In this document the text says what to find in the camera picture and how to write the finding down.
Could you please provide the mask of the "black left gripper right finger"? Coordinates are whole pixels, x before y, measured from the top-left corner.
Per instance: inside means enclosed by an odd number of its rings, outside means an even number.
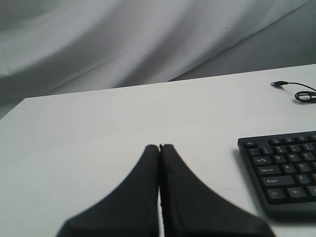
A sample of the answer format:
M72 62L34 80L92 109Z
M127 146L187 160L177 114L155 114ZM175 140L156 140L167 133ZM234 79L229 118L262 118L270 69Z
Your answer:
M225 200L188 168L173 145L160 146L159 188L166 237L271 237L262 219Z

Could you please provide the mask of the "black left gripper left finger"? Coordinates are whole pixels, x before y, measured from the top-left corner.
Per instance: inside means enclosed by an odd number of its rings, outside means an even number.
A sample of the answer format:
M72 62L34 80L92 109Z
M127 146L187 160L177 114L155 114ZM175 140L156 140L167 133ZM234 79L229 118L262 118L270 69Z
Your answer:
M59 237L158 237L159 149L147 145L127 177L104 199L65 221Z

